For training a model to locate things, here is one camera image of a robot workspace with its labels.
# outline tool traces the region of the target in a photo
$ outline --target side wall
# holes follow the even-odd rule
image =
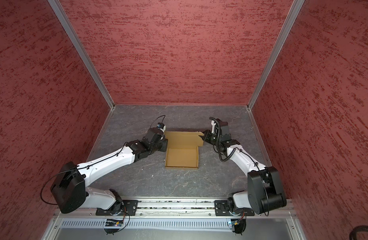
[[[0,239],[42,236],[42,185],[87,159],[108,112],[48,2],[0,1]]]
[[[308,240],[368,225],[368,1],[306,0],[253,113]]]
[[[247,104],[292,0],[60,0],[116,104]]]

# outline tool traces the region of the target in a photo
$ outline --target gray table surface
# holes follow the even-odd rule
[[[151,122],[165,114],[167,131],[211,129],[209,117],[229,123],[232,139],[257,161],[263,155],[244,106],[164,106],[117,105],[94,152],[100,157],[119,149],[124,142],[142,139]],[[231,160],[220,162],[210,144],[199,147],[198,170],[166,169],[165,153],[155,152],[145,159],[121,167],[99,178],[91,187],[114,189],[129,197],[214,197],[246,190],[247,177]]]

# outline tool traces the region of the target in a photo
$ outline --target red textured wall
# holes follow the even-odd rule
[[[0,1],[0,239],[42,236],[42,185],[86,160],[108,111],[48,2]]]
[[[247,104],[292,0],[61,0],[116,104]]]
[[[368,225],[368,1],[305,1],[253,113],[308,240]]]

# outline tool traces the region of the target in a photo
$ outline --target open cardboard box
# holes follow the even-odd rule
[[[202,132],[168,132],[166,168],[198,169],[198,147],[203,146]]]

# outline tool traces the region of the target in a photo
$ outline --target metal corner post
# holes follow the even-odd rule
[[[60,23],[62,24],[68,37],[71,39],[73,45],[75,46],[77,52],[79,53],[81,59],[83,60],[92,78],[94,79],[101,94],[104,96],[105,101],[107,101],[109,107],[113,109],[115,104],[107,88],[105,87],[103,81],[101,80],[99,73],[96,71],[95,66],[92,63],[88,53],[84,49],[79,37],[77,36],[75,30],[73,29],[72,24],[69,21],[68,17],[66,16],[66,13],[64,12],[64,9],[60,4],[59,0],[48,0],[48,2],[51,5],[53,11],[55,12],[57,18],[59,19]]]
[[[253,109],[253,105],[256,102],[258,95],[260,94],[261,89],[264,86],[264,83],[272,70],[272,67],[277,59],[277,56],[279,55],[282,46],[284,45],[284,42],[293,26],[294,21],[297,18],[297,15],[300,12],[300,9],[304,3],[304,0],[294,0],[292,3],[292,6],[289,10],[289,13],[285,19],[284,24],[282,25],[280,34],[277,37],[276,43],[273,46],[271,55],[268,58],[268,61],[264,67],[263,73],[256,85],[256,88],[254,89],[254,92],[252,94],[252,97],[249,100],[248,103],[248,110],[251,111]]]

